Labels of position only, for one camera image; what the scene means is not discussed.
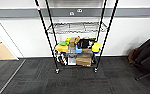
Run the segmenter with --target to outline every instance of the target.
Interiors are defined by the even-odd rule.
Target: yellow bin
[[[100,47],[101,47],[100,43],[94,43],[94,45],[92,46],[92,51],[93,52],[98,52]]]

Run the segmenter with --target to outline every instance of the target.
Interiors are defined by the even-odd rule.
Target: wire shelf
[[[102,23],[100,32],[106,32],[107,26]],[[68,33],[92,33],[98,32],[99,22],[78,22],[78,23],[54,23],[55,34]],[[49,34],[53,34],[52,26],[47,29]]]

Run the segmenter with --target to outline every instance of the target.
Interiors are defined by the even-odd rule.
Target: cardboard box
[[[75,44],[74,44],[74,42],[75,42],[75,38],[71,38],[70,39],[70,47],[75,47]]]
[[[76,58],[76,64],[82,66],[91,66],[91,55],[90,54],[78,54]]]

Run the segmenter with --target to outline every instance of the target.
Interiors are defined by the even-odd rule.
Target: shelf post
[[[98,35],[97,35],[97,40],[96,41],[98,41],[98,38],[99,38],[99,33],[100,33],[100,30],[101,30],[101,25],[102,25],[102,20],[103,20],[104,12],[105,12],[106,2],[107,2],[107,0],[105,0],[104,7],[102,8],[101,21],[100,21],[100,24],[99,24],[99,30],[98,30]]]
[[[52,21],[52,17],[51,17],[51,12],[50,12],[50,9],[49,9],[49,4],[48,4],[48,0],[45,0],[46,1],[46,7],[48,9],[48,14],[49,14],[49,19],[50,19],[50,22],[51,22],[51,26],[52,26],[52,30],[53,30],[53,35],[55,37],[55,43],[57,45],[57,39],[56,39],[56,34],[55,34],[55,30],[54,30],[54,26],[53,26],[53,21]]]
[[[44,22],[42,13],[41,13],[41,9],[40,9],[40,7],[39,7],[39,3],[38,3],[37,0],[35,0],[35,3],[36,3],[36,5],[37,5],[37,10],[38,10],[38,12],[39,12],[39,16],[40,16],[40,18],[41,18],[41,21],[42,21],[42,24],[43,24],[43,27],[44,27],[44,30],[45,30],[45,34],[46,34],[47,39],[48,39],[48,43],[49,43],[49,46],[50,46],[50,49],[51,49],[51,52],[52,52],[53,59],[54,59],[54,61],[55,61],[56,70],[59,70],[59,69],[58,69],[58,66],[57,66],[57,60],[56,60],[56,57],[55,57],[54,52],[53,52],[53,50],[52,50],[52,45],[51,45],[51,42],[50,42],[50,39],[49,39],[49,35],[48,35],[47,29],[46,29],[46,26],[45,26],[45,22]]]
[[[116,11],[116,7],[117,7],[117,5],[118,5],[118,1],[119,1],[119,0],[116,0],[116,2],[115,2],[115,6],[114,6],[114,9],[113,9],[113,11],[112,11],[112,15],[111,15],[111,19],[110,19],[109,26],[108,26],[108,29],[107,29],[107,33],[106,33],[106,36],[105,36],[105,39],[104,39],[104,42],[103,42],[102,50],[101,50],[101,53],[100,53],[100,56],[99,56],[99,59],[98,59],[98,63],[97,63],[97,66],[96,66],[95,69],[98,69],[98,65],[99,65],[99,63],[100,63],[101,55],[102,55],[102,53],[103,53],[104,46],[105,46],[105,43],[106,43],[106,40],[107,40],[107,37],[108,37],[108,33],[109,33],[109,31],[110,31],[110,27],[111,27],[111,24],[112,24],[113,17],[114,17],[114,15],[115,15],[115,11]]]

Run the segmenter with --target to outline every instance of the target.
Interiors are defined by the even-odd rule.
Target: floor
[[[136,81],[127,57],[102,57],[97,73],[58,65],[56,74],[53,58],[0,61],[0,94],[150,94],[150,76]]]
[[[16,60],[13,54],[6,48],[3,43],[0,43],[0,60]]]

